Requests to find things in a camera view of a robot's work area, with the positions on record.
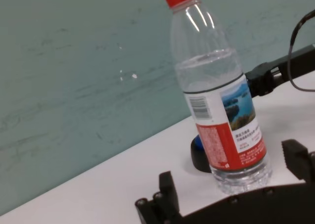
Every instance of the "bottle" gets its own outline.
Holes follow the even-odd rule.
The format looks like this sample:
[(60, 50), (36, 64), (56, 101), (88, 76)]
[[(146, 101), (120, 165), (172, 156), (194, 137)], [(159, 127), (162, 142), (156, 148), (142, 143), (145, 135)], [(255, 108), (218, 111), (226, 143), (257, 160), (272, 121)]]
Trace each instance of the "bottle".
[(201, 0), (166, 1), (177, 80), (219, 188), (236, 194), (265, 186), (271, 166), (236, 51)]

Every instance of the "black cable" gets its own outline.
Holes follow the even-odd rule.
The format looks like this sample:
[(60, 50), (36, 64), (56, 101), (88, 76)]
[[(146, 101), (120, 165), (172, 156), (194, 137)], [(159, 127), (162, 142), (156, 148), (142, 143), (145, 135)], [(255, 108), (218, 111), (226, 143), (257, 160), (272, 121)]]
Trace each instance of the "black cable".
[(291, 41), (290, 41), (289, 54), (287, 56), (287, 75), (289, 77), (289, 80), (290, 80), (291, 84), (294, 86), (294, 88), (296, 88), (296, 89), (298, 89), (300, 91), (305, 91), (305, 92), (315, 92), (315, 90), (308, 90), (308, 89), (300, 88), (293, 82), (292, 75), (291, 75), (291, 56), (292, 56), (293, 45), (294, 45), (294, 42), (295, 42), (295, 39), (297, 37), (297, 34), (298, 34), (299, 30), (305, 24), (305, 22), (307, 22), (309, 19), (311, 19), (313, 17), (315, 17), (315, 10), (313, 10), (310, 13), (306, 14), (299, 21), (299, 23), (296, 25), (296, 27), (294, 28), (292, 36), (291, 36)]

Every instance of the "table surface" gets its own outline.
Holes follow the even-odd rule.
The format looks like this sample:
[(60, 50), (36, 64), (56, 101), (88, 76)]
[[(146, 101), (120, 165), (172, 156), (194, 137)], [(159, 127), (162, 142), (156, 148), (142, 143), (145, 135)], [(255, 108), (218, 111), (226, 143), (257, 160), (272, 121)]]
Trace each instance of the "table surface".
[[(296, 80), (313, 87), (315, 72)], [(269, 185), (297, 183), (285, 167), (281, 141), (295, 138), (315, 150), (315, 94), (283, 84), (254, 99), (273, 166)], [(210, 174), (197, 171), (190, 142), (197, 135), (191, 117), (146, 139), (0, 217), (4, 224), (138, 224), (134, 202), (158, 191), (158, 175), (171, 171), (182, 215), (224, 197)]]

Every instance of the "blue object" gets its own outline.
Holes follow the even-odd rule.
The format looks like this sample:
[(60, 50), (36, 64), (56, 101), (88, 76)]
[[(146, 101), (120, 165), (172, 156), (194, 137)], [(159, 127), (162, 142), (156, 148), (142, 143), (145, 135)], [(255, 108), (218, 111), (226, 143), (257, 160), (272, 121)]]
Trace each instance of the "blue object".
[(200, 139), (200, 136), (197, 135), (196, 138), (194, 139), (195, 140), (195, 147), (199, 150), (202, 150), (204, 151), (204, 148), (203, 148), (203, 145), (202, 145), (202, 142), (201, 142), (201, 139)]

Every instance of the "wall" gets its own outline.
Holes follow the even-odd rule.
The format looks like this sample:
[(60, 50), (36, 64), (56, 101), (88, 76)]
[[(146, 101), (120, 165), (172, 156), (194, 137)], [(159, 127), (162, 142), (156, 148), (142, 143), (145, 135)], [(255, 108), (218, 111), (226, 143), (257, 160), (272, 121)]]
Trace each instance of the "wall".
[[(284, 56), (314, 0), (204, 0), (244, 71)], [(0, 0), (0, 214), (189, 115), (164, 0)], [(297, 48), (315, 42), (314, 22)]]

